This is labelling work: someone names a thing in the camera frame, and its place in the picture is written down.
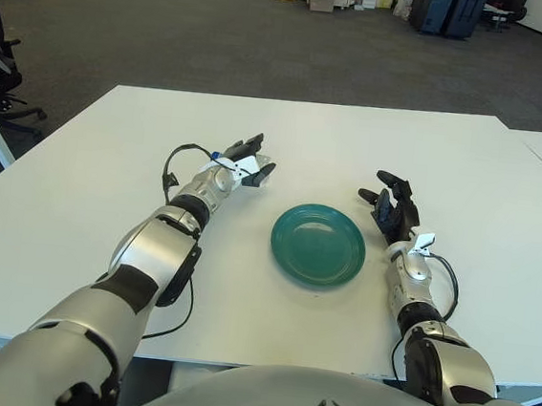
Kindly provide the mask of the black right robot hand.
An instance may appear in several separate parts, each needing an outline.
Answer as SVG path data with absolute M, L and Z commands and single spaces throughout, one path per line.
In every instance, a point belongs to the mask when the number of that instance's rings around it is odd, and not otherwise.
M 358 195 L 371 204 L 371 216 L 390 246 L 411 239 L 411 230 L 420 224 L 418 207 L 412 201 L 409 181 L 379 170 L 378 179 L 386 185 L 379 193 L 360 188 Z

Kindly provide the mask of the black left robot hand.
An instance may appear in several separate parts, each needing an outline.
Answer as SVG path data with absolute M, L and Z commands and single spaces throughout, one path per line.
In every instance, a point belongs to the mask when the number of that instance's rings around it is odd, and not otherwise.
M 224 166 L 230 168 L 236 186 L 260 187 L 275 169 L 272 159 L 260 154 L 263 140 L 264 135 L 259 134 L 236 141 L 220 157 Z

